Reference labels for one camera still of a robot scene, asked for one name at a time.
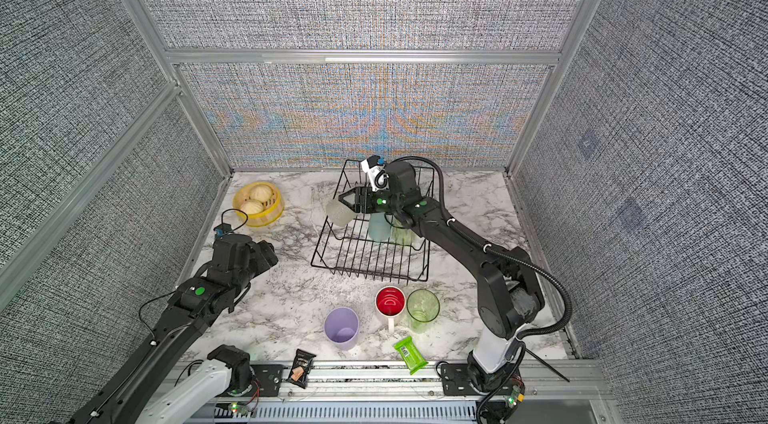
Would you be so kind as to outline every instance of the white marble surface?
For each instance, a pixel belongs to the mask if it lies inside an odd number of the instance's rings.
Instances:
[[[332,198],[338,178],[338,171],[235,174],[222,210],[231,207],[238,189],[254,181],[273,182],[283,193],[285,210],[275,223],[238,231],[255,241],[271,242],[280,263],[256,277],[235,312],[221,314],[183,359],[204,358],[220,344],[231,344],[249,352],[252,360],[293,360],[296,348],[313,352],[321,360],[398,360],[392,344],[408,335],[413,335],[428,360],[466,359],[483,326],[477,311],[476,284],[464,266],[440,247],[432,246],[428,282],[399,285],[406,295],[425,287],[440,300],[437,321],[423,334],[412,334],[404,322],[390,335],[376,319],[373,300],[385,285],[380,280],[334,275],[310,266],[317,233],[326,217],[323,203]],[[446,204],[454,216],[480,235],[506,247],[527,248],[501,172],[448,172]],[[239,224],[233,212],[227,214],[225,221]],[[213,254],[213,239],[211,233],[196,268]],[[349,351],[336,348],[322,331],[326,314],[339,306],[351,307],[360,316],[359,341]],[[545,307],[534,324],[552,322],[552,313]],[[567,358],[557,333],[531,336],[526,343],[543,358]]]

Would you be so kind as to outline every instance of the black wire rack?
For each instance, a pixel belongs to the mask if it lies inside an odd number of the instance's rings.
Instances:
[[[424,166],[413,166],[413,169],[418,187],[425,190],[422,193],[434,197],[435,170]],[[370,186],[370,183],[360,169],[360,161],[348,159],[344,162],[333,199],[358,185]],[[391,236],[386,242],[374,241],[368,236],[369,220],[369,215],[358,214],[347,226],[339,227],[326,216],[310,265],[333,274],[370,276],[389,282],[427,281],[430,242],[416,235],[410,245],[398,244]]]

